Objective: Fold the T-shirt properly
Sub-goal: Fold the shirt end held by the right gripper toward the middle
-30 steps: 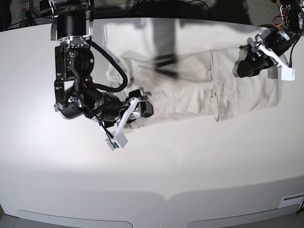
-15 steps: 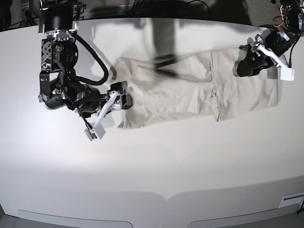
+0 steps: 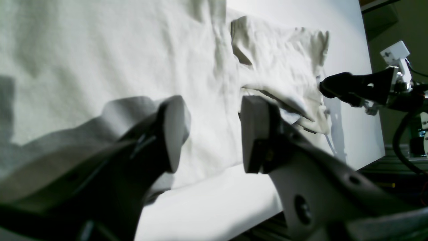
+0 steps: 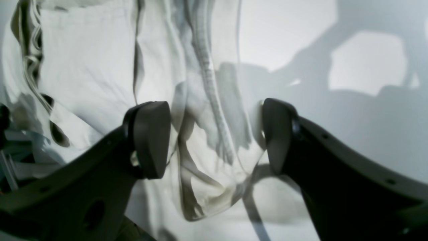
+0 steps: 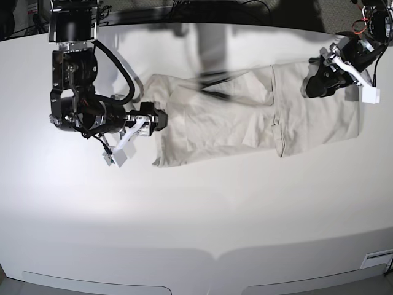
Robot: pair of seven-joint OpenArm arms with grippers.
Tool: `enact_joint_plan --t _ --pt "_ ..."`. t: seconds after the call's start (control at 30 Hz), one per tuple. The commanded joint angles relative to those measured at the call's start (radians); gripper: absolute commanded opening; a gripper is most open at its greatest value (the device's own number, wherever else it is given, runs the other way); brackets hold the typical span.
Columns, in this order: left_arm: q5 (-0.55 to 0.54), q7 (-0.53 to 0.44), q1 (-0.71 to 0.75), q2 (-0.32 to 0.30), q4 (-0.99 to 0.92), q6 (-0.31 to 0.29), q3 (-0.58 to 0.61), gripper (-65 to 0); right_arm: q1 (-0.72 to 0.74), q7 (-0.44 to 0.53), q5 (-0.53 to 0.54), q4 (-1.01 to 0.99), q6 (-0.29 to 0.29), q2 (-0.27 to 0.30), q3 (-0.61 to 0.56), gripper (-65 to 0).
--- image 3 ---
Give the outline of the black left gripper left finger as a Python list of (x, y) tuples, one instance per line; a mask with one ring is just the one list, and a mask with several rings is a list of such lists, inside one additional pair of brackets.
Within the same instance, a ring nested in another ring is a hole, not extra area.
[(1, 227), (44, 241), (132, 241), (153, 184), (190, 134), (182, 96), (34, 194), (1, 204)]

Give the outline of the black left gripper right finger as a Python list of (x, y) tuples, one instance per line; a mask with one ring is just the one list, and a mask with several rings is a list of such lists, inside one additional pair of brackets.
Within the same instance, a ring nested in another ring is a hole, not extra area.
[(267, 174), (293, 241), (426, 241), (417, 209), (312, 145), (260, 96), (240, 107), (243, 166)]

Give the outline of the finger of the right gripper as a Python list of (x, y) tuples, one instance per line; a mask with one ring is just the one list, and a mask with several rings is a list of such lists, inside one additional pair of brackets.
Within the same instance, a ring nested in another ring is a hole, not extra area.
[(338, 73), (321, 81), (319, 89), (325, 97), (338, 98), (351, 106), (362, 106), (366, 100), (386, 105), (394, 76), (394, 67), (368, 75)]

